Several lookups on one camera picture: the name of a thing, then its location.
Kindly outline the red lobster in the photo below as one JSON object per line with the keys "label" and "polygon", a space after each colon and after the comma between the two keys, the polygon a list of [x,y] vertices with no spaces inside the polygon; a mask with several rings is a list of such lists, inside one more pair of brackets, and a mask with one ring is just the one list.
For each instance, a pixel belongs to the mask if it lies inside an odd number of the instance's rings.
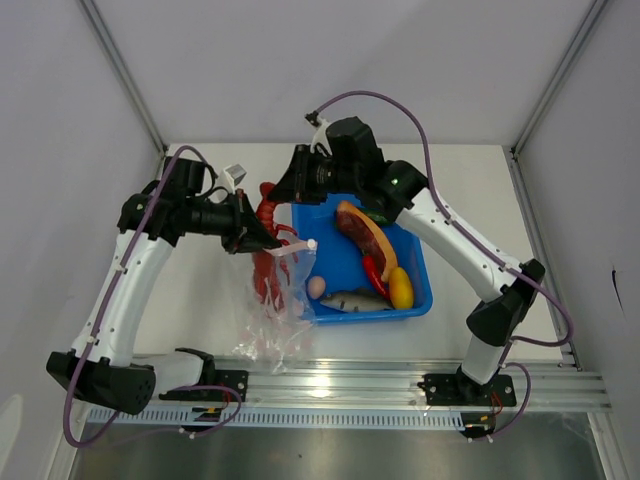
{"label": "red lobster", "polygon": [[[279,205],[270,202],[267,195],[275,184],[272,182],[262,182],[259,186],[261,201],[256,210],[258,218],[264,227],[275,237],[281,232],[293,235],[297,231],[289,225],[276,223],[274,221],[274,211]],[[254,253],[253,260],[253,286],[263,306],[270,306],[276,313],[280,313],[285,308],[284,299],[281,292],[280,281],[278,279],[278,268],[281,268],[289,280],[289,271],[284,260],[275,260],[275,257],[266,252]]]}

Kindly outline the raw steak slice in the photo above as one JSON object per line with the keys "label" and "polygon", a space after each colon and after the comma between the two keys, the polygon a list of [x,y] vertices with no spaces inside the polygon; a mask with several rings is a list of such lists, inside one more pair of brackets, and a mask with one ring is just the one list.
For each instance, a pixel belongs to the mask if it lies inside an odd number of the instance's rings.
{"label": "raw steak slice", "polygon": [[399,264],[396,252],[382,229],[346,200],[341,201],[336,208],[335,224],[340,233],[373,259],[381,280],[387,283],[391,272]]}

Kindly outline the clear pink-dotted zip bag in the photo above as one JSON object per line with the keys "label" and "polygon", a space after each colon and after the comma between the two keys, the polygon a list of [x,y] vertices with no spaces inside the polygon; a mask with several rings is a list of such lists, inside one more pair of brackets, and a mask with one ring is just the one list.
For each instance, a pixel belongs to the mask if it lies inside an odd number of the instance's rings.
{"label": "clear pink-dotted zip bag", "polygon": [[310,352],[316,315],[307,280],[317,250],[316,240],[294,237],[278,249],[242,254],[231,262],[235,356],[280,374]]}

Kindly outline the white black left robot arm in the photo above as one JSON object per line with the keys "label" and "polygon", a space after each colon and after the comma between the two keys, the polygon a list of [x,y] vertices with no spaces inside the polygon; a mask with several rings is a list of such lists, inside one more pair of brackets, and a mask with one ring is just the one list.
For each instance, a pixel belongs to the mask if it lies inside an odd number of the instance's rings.
{"label": "white black left robot arm", "polygon": [[227,188],[214,202],[203,188],[213,168],[202,160],[166,158],[162,177],[122,206],[113,267],[90,318],[66,352],[53,352],[49,375],[73,398],[138,414],[152,397],[183,388],[197,400],[216,390],[210,355],[178,349],[157,360],[135,362],[133,348],[156,279],[181,237],[213,235],[229,254],[279,247],[246,194]]}

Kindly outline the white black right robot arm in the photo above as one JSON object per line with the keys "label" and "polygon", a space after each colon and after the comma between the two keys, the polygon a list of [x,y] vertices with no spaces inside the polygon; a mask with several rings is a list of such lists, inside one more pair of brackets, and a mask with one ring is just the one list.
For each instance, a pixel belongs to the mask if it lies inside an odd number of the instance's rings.
{"label": "white black right robot arm", "polygon": [[521,263],[488,242],[438,199],[429,176],[405,160],[385,159],[359,118],[329,122],[312,113],[306,120],[315,129],[313,139],[295,147],[270,200],[319,205],[330,194],[352,194],[452,266],[480,299],[466,320],[471,340],[456,389],[464,401],[481,402],[491,394],[512,334],[536,299],[544,267],[535,259]]}

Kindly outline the beige egg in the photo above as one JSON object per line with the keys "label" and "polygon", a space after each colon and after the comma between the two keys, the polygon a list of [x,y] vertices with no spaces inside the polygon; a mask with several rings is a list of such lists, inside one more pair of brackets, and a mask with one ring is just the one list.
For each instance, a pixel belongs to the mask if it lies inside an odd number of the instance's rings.
{"label": "beige egg", "polygon": [[326,281],[321,276],[313,276],[307,282],[307,293],[311,299],[321,298],[326,291]]}

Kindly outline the green cucumber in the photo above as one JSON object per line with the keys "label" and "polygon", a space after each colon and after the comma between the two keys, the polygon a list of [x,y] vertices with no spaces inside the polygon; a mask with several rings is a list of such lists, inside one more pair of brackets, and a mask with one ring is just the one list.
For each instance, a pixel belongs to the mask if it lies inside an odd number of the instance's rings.
{"label": "green cucumber", "polygon": [[369,218],[380,225],[389,223],[389,220],[384,215],[371,214]]}

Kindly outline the grey fish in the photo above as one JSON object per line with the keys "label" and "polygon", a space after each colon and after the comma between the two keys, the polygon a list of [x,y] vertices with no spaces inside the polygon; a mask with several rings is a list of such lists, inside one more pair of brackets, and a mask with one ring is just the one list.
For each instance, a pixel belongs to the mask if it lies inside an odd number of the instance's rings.
{"label": "grey fish", "polygon": [[369,313],[393,310],[391,302],[369,290],[340,290],[319,299],[324,307],[345,313]]}

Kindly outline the red chili pepper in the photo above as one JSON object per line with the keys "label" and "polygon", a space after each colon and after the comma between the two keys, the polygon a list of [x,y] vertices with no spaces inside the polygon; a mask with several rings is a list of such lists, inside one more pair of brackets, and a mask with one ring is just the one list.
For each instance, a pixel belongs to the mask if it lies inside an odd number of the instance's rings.
{"label": "red chili pepper", "polygon": [[387,287],[385,285],[385,283],[382,281],[381,279],[381,275],[375,265],[374,259],[369,256],[369,255],[365,255],[362,257],[362,265],[365,271],[365,274],[370,282],[370,284],[372,285],[372,287],[374,288],[374,290],[381,296],[383,296],[384,298],[388,299],[389,298],[389,291],[387,290]]}

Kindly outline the yellow mango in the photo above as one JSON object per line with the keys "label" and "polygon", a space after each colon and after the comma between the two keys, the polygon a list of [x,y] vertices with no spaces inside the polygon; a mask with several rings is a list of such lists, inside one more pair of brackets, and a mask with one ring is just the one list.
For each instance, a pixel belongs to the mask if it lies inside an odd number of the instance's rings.
{"label": "yellow mango", "polygon": [[411,309],[414,305],[414,290],[406,271],[401,267],[393,269],[389,275],[389,296],[397,310]]}

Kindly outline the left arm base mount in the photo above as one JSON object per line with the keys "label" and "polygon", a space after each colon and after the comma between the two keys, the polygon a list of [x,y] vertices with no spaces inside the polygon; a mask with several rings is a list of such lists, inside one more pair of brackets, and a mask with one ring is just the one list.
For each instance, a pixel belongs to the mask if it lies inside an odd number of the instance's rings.
{"label": "left arm base mount", "polygon": [[246,370],[217,370],[210,379],[202,378],[195,386],[180,387],[160,394],[162,401],[234,403],[239,395],[246,399],[249,372]]}

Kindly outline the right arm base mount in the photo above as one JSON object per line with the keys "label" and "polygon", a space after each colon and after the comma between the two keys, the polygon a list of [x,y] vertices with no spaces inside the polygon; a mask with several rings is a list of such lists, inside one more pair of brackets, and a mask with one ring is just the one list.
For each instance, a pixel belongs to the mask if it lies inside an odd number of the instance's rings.
{"label": "right arm base mount", "polygon": [[417,383],[430,406],[490,407],[497,405],[515,407],[517,400],[512,378],[496,373],[488,383],[478,384],[461,370],[455,373],[427,373]]}

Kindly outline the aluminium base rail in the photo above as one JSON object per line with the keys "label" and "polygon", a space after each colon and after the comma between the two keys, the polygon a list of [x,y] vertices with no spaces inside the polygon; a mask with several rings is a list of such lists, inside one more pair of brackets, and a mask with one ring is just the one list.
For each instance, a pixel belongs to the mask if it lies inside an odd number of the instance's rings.
{"label": "aluminium base rail", "polygon": [[[425,408],[417,387],[426,373],[452,373],[456,361],[311,359],[274,372],[268,363],[218,356],[220,370],[246,370],[250,406],[273,408]],[[598,373],[555,364],[526,365],[532,380],[529,412],[610,412],[611,400]]]}

